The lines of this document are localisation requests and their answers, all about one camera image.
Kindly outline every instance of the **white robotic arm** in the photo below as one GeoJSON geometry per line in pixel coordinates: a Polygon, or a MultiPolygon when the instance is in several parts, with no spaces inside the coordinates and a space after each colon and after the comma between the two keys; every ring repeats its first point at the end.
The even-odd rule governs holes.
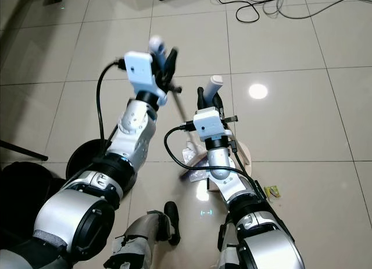
{"type": "Polygon", "coordinates": [[[221,86],[222,78],[213,76],[205,90],[199,87],[198,111],[193,121],[170,130],[164,138],[166,149],[176,163],[191,170],[206,170],[228,208],[226,222],[220,227],[221,255],[217,268],[304,269],[293,237],[267,202],[262,188],[247,175],[244,167],[237,170],[230,158],[229,146],[239,162],[236,143],[228,140],[232,133],[227,127],[237,117],[224,117],[217,93],[221,86]],[[167,146],[167,138],[175,130],[198,132],[208,151],[206,167],[188,167],[175,159],[167,146]]]}
{"type": "Polygon", "coordinates": [[[43,205],[35,221],[33,239],[0,251],[0,268],[70,268],[103,249],[115,210],[146,160],[155,133],[156,112],[167,102],[176,56],[177,51],[172,49],[165,60],[169,68],[164,69],[153,54],[125,54],[128,79],[136,98],[129,101],[119,118],[111,146],[43,205]]]}

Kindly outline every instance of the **white tile floor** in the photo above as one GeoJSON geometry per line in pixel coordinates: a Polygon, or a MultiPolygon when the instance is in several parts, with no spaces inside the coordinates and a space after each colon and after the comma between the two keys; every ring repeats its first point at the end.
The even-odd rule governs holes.
{"type": "MultiPolygon", "coordinates": [[[[372,5],[345,1],[311,19],[261,14],[259,22],[241,24],[237,5],[215,0],[25,1],[0,0],[1,139],[45,153],[43,165],[63,177],[73,151],[98,137],[95,86],[102,69],[129,50],[145,51],[149,36],[160,34],[169,48],[179,47],[174,80],[184,87],[189,118],[196,88],[209,75],[223,74],[225,111],[239,117],[236,134],[251,150],[252,176],[263,186],[278,185],[282,198],[273,207],[296,238],[306,268],[370,268],[372,5]],[[267,87],[264,99],[248,95],[255,83],[267,87]]],[[[283,10],[306,15],[331,1],[286,0],[283,10]]],[[[254,17],[251,10],[241,16],[254,17]]],[[[106,133],[133,96],[125,78],[111,70],[103,82],[106,133]]],[[[147,163],[116,214],[110,239],[146,210],[174,200],[183,238],[174,250],[158,246],[153,268],[209,268],[219,256],[226,210],[205,182],[179,180],[180,168],[162,141],[180,123],[172,109],[169,99],[159,110],[147,163]],[[201,216],[209,210],[212,215],[201,216]]],[[[170,140],[178,157],[185,140],[170,140]]],[[[1,167],[37,162],[3,149],[0,154],[1,167]]],[[[109,256],[110,242],[75,268],[102,268],[109,256]]]]}

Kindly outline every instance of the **electrical cord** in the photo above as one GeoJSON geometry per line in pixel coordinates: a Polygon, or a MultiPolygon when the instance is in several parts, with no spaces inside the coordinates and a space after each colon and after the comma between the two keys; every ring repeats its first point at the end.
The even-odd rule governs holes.
{"type": "Polygon", "coordinates": [[[101,84],[103,77],[105,76],[106,72],[115,65],[118,65],[118,61],[112,62],[111,64],[107,65],[104,70],[102,71],[101,75],[99,76],[97,89],[96,89],[96,104],[97,104],[97,113],[98,113],[98,123],[99,123],[99,139],[101,140],[100,143],[100,152],[104,151],[105,148],[105,133],[103,129],[103,121],[102,121],[102,112],[101,112],[101,84]]]}
{"type": "Polygon", "coordinates": [[[116,131],[117,131],[117,124],[115,125],[115,127],[114,127],[114,129],[112,130],[112,132],[111,132],[109,138],[108,138],[107,141],[106,141],[106,144],[105,144],[105,150],[103,151],[104,153],[107,151],[107,149],[109,149],[109,147],[110,147],[110,141],[111,141],[111,139],[114,137],[116,131]]]}
{"type": "MultiPolygon", "coordinates": [[[[306,16],[290,16],[290,15],[287,15],[285,13],[283,13],[283,11],[281,10],[282,9],[282,6],[284,4],[284,0],[235,0],[235,1],[228,1],[228,2],[223,2],[221,0],[218,0],[218,2],[222,5],[226,5],[226,4],[229,4],[229,3],[245,3],[247,5],[245,6],[242,6],[240,8],[237,9],[237,11],[235,12],[235,18],[241,22],[241,23],[254,23],[256,21],[258,21],[260,19],[260,14],[259,12],[257,11],[257,9],[255,8],[256,5],[262,5],[262,10],[263,12],[267,15],[267,16],[272,16],[272,15],[275,15],[275,14],[280,14],[286,18],[289,18],[289,19],[306,19],[306,18],[310,18],[312,16],[315,16],[323,11],[325,11],[326,9],[342,2],[342,1],[345,1],[345,0],[338,0],[328,6],[326,6],[325,8],[322,8],[314,13],[311,13],[309,15],[306,15],[306,16]],[[268,12],[265,8],[265,6],[267,5],[267,3],[269,2],[273,2],[273,1],[276,1],[276,6],[275,6],[275,11],[273,12],[268,12]],[[239,18],[238,16],[238,12],[242,9],[245,9],[245,8],[252,8],[255,13],[257,14],[257,18],[254,19],[254,20],[242,20],[241,18],[239,18]]],[[[358,1],[362,1],[362,2],[368,2],[368,3],[372,3],[371,0],[358,0],[358,1]]]]}
{"type": "Polygon", "coordinates": [[[90,163],[88,164],[87,166],[83,167],[82,169],[80,169],[78,172],[76,172],[74,175],[71,176],[70,179],[68,179],[66,181],[65,184],[63,184],[63,186],[61,187],[61,189],[59,189],[60,191],[63,190],[64,187],[68,186],[72,181],[74,181],[75,179],[77,179],[81,173],[83,173],[84,171],[87,171],[93,164],[90,163]]]}
{"type": "Polygon", "coordinates": [[[169,135],[171,135],[173,132],[175,131],[181,131],[181,130],[185,130],[185,125],[181,125],[181,126],[178,126],[178,127],[175,127],[175,128],[172,128],[170,131],[168,131],[166,133],[166,135],[164,136],[164,146],[165,146],[165,149],[167,150],[169,156],[175,161],[175,163],[177,163],[179,166],[185,168],[185,169],[188,169],[188,170],[214,170],[214,169],[224,169],[224,170],[230,170],[230,171],[233,171],[235,173],[238,173],[242,176],[244,176],[248,182],[250,183],[250,185],[252,186],[252,188],[255,190],[256,194],[257,195],[260,195],[260,191],[257,187],[257,184],[254,182],[254,180],[248,175],[248,173],[245,171],[245,169],[242,167],[242,164],[241,164],[241,161],[239,159],[239,157],[237,157],[237,159],[239,159],[238,162],[240,162],[240,166],[242,167],[243,171],[239,170],[239,169],[236,169],[236,168],[233,168],[233,167],[229,167],[229,166],[202,166],[202,167],[194,167],[194,166],[188,166],[182,162],[180,162],[175,155],[173,155],[173,153],[171,152],[171,150],[169,149],[169,146],[168,146],[168,137],[169,135]]]}
{"type": "Polygon", "coordinates": [[[229,3],[247,3],[247,5],[245,6],[242,6],[240,8],[237,9],[236,13],[235,13],[235,18],[241,22],[241,23],[254,23],[256,21],[258,21],[260,19],[260,13],[257,11],[257,9],[255,8],[254,4],[253,3],[250,3],[249,1],[242,1],[242,0],[236,0],[236,1],[230,1],[230,2],[222,2],[221,0],[218,0],[218,2],[222,5],[227,5],[229,3]],[[253,20],[242,20],[238,17],[238,12],[242,9],[245,9],[245,8],[248,8],[248,7],[252,7],[252,9],[256,12],[257,14],[257,18],[256,19],[253,19],[253,20]]]}
{"type": "Polygon", "coordinates": [[[237,152],[234,152],[234,156],[235,156],[235,158],[236,158],[236,160],[237,160],[237,162],[238,162],[238,164],[239,164],[241,170],[244,172],[244,174],[245,174],[246,176],[248,176],[248,173],[246,172],[244,165],[243,165],[242,162],[240,161],[240,158],[239,158],[239,156],[238,156],[238,153],[237,153],[237,152]]]}

